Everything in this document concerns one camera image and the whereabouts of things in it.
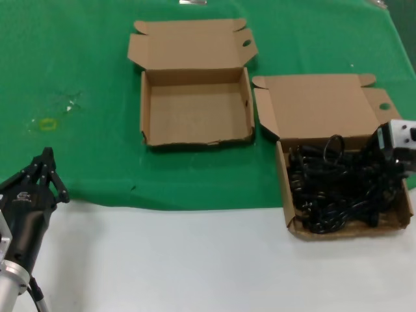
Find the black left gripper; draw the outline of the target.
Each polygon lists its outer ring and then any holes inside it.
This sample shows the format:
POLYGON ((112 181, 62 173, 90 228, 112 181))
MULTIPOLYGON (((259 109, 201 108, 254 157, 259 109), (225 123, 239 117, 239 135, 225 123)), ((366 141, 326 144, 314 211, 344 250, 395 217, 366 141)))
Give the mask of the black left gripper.
POLYGON ((21 181, 7 179, 1 183, 1 210, 12 234, 5 259, 27 272, 34 269, 52 212, 58 203, 70 202, 69 192, 55 170, 53 148, 46 147, 23 169, 21 181))

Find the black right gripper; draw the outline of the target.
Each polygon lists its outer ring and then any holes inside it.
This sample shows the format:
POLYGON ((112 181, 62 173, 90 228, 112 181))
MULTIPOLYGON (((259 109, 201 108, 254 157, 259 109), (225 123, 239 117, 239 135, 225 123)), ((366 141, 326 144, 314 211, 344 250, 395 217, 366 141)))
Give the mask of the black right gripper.
POLYGON ((390 179, 405 179, 407 158, 404 155, 395 155, 396 152, 406 148, 406 128, 378 127, 362 147, 362 153, 380 150, 382 157, 382 172, 390 179))

